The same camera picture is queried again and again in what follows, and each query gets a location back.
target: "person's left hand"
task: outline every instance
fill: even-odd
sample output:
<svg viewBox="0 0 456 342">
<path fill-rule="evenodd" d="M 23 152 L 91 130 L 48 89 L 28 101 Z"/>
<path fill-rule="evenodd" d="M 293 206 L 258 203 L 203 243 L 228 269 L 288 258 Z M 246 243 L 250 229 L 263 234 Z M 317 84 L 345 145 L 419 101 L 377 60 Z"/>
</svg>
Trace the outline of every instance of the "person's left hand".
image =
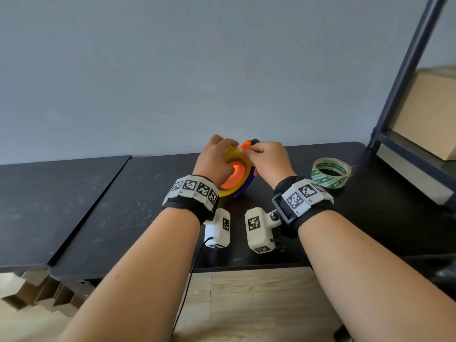
<svg viewBox="0 0 456 342">
<path fill-rule="evenodd" d="M 218 134 L 212 136 L 198 156 L 193 175 L 205 176 L 220 187 L 234 173 L 234 167 L 225 162 L 225 150 L 238 145 L 234 139 L 224 139 Z"/>
</svg>

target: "person's left arm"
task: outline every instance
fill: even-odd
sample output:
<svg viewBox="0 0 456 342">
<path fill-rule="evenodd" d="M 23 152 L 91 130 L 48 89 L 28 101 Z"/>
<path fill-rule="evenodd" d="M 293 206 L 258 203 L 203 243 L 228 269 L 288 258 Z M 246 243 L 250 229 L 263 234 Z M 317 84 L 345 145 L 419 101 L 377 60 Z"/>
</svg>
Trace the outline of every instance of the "person's left arm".
<svg viewBox="0 0 456 342">
<path fill-rule="evenodd" d="M 233 173 L 225 150 L 237 145 L 214 135 L 193 174 L 220 187 Z M 163 210 L 101 281 L 59 341 L 169 340 L 199 230 L 198 218 L 189 210 Z"/>
</svg>

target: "green and white tape roll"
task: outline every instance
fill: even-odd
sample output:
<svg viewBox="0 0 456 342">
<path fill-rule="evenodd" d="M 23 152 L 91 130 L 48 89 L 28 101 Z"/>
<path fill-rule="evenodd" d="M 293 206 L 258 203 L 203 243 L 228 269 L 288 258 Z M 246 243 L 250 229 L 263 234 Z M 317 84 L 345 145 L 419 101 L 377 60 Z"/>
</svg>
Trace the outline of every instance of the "green and white tape roll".
<svg viewBox="0 0 456 342">
<path fill-rule="evenodd" d="M 328 169 L 340 174 L 332 176 L 322 173 L 320 170 Z M 324 157 L 316 160 L 312 166 L 311 178 L 320 186 L 326 188 L 344 187 L 352 173 L 352 168 L 345 162 L 336 158 Z"/>
</svg>

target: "person's right arm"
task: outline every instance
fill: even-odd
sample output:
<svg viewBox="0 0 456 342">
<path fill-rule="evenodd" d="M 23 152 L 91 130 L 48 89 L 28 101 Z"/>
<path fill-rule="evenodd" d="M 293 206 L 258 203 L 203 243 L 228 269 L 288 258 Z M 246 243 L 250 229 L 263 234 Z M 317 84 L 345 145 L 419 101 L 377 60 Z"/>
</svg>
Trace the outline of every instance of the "person's right arm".
<svg viewBox="0 0 456 342">
<path fill-rule="evenodd" d="M 295 175 L 280 143 L 258 143 L 245 153 L 273 189 Z M 340 214 L 321 212 L 298 234 L 356 342 L 456 341 L 456 303 Z"/>
</svg>

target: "orange tape core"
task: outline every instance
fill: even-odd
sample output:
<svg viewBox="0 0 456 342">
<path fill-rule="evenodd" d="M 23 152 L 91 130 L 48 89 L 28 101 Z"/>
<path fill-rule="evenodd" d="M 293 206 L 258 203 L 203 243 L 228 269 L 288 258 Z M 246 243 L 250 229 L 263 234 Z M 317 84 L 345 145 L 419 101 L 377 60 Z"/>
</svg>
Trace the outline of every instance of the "orange tape core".
<svg viewBox="0 0 456 342">
<path fill-rule="evenodd" d="M 228 163 L 229 166 L 234 167 L 234 173 L 226 180 L 226 182 L 220 186 L 224 190 L 229 190 L 235 187 L 238 183 L 241 182 L 242 178 L 245 175 L 245 167 L 240 162 L 231 162 Z"/>
</svg>

